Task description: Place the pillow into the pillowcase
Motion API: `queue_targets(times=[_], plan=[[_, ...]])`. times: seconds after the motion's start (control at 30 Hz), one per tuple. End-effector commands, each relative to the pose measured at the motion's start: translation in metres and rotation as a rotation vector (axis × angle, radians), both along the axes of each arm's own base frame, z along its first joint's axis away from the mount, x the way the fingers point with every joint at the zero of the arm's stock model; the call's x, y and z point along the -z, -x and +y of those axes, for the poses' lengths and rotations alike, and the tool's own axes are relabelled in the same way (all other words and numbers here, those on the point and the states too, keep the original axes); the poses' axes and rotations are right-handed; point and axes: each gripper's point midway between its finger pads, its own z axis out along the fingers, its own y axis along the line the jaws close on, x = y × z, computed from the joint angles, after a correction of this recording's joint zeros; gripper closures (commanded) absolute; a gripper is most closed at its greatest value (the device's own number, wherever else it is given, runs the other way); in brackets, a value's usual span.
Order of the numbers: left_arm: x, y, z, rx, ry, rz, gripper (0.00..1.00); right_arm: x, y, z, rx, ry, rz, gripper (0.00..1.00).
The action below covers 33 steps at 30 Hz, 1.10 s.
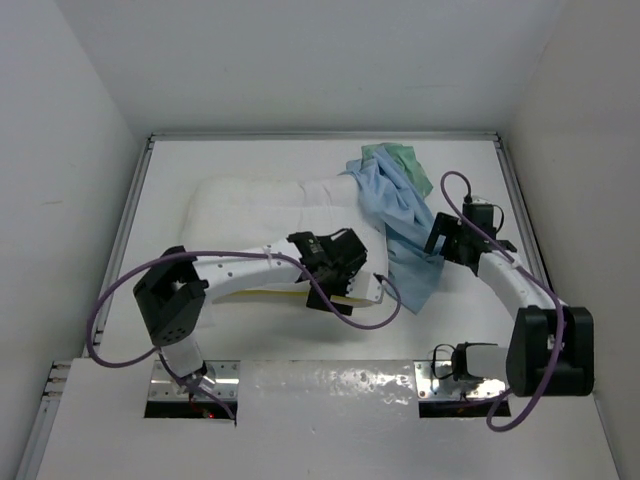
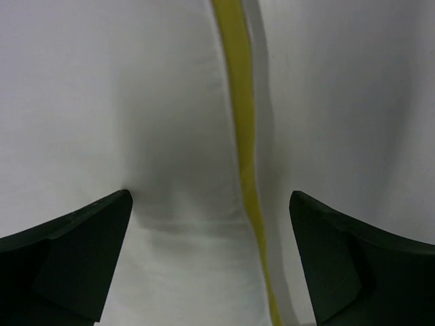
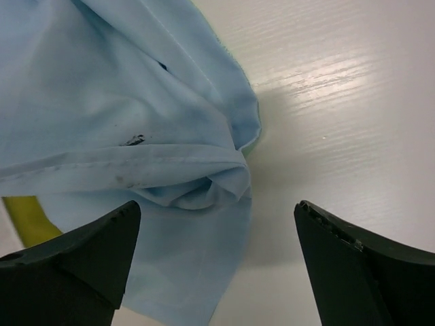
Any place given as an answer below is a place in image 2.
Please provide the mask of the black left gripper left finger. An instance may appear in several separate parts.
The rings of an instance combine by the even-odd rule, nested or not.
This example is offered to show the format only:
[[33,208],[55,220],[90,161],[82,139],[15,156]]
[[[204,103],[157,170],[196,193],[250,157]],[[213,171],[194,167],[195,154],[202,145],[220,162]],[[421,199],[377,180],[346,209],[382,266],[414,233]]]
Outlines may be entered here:
[[2,325],[101,320],[131,217],[122,189],[1,239]]

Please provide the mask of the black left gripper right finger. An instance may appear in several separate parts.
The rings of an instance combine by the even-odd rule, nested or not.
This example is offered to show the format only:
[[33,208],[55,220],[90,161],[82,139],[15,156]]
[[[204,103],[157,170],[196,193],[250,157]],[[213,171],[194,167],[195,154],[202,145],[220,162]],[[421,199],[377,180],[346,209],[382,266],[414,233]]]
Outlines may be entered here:
[[434,245],[301,191],[292,192],[290,217],[317,325],[434,324]]

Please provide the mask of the white pillow with yellow band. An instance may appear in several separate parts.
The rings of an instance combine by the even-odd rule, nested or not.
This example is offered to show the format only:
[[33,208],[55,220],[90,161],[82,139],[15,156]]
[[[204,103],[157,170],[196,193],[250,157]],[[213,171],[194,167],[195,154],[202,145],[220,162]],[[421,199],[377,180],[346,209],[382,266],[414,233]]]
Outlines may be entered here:
[[434,2],[2,1],[1,235],[123,188],[102,325],[314,324],[293,191],[434,242]]

